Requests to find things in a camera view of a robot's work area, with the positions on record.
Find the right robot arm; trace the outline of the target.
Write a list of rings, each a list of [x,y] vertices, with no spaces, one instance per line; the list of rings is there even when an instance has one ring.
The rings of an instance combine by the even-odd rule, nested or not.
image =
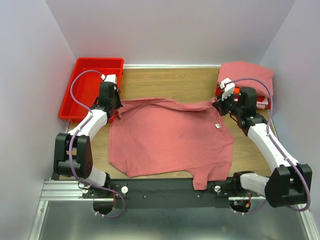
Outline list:
[[[312,169],[299,163],[281,145],[270,129],[270,122],[257,113],[257,93],[242,87],[235,100],[232,82],[220,84],[221,93],[212,104],[220,116],[229,115],[243,133],[257,146],[272,171],[270,177],[243,171],[233,175],[230,191],[241,196],[247,191],[263,197],[274,208],[288,207],[297,212],[311,205]]]

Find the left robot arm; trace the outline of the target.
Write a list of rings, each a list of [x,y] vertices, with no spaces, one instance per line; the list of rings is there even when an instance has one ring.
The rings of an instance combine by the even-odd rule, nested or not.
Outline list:
[[[122,106],[117,84],[107,80],[101,82],[98,97],[88,109],[87,116],[74,129],[55,137],[54,173],[75,177],[92,187],[101,198],[110,192],[120,197],[121,194],[111,187],[110,175],[94,166],[91,141]]]

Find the pink t-shirt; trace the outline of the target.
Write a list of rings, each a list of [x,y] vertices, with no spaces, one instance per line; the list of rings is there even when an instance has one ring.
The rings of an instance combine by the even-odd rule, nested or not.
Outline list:
[[[109,128],[108,161],[128,177],[186,171],[193,188],[224,181],[234,138],[210,101],[125,100]]]

